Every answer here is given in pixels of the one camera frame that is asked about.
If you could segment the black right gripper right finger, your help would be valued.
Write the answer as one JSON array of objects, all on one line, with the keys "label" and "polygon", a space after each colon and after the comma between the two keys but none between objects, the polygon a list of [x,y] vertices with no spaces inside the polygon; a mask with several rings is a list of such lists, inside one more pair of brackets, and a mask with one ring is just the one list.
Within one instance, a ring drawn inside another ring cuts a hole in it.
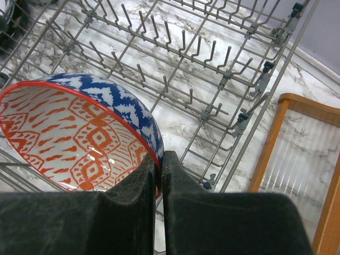
[{"label": "black right gripper right finger", "polygon": [[167,254],[313,254],[294,203],[279,193],[211,193],[164,153]]}]

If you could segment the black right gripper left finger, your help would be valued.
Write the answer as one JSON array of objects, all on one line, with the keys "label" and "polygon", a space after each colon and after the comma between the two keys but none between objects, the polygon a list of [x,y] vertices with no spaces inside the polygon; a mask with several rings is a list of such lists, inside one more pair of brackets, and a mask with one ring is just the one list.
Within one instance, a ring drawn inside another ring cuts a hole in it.
[{"label": "black right gripper left finger", "polygon": [[1,194],[1,254],[153,254],[150,156],[106,192]]}]

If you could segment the red patterned bowl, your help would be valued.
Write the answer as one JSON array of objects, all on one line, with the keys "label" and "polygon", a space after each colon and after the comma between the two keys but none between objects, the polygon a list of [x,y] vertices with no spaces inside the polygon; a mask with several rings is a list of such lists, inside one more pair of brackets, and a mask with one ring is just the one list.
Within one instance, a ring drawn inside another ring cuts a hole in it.
[{"label": "red patterned bowl", "polygon": [[150,156],[162,172],[164,144],[149,109],[105,78],[60,73],[7,86],[1,130],[39,174],[68,191],[108,191]]}]

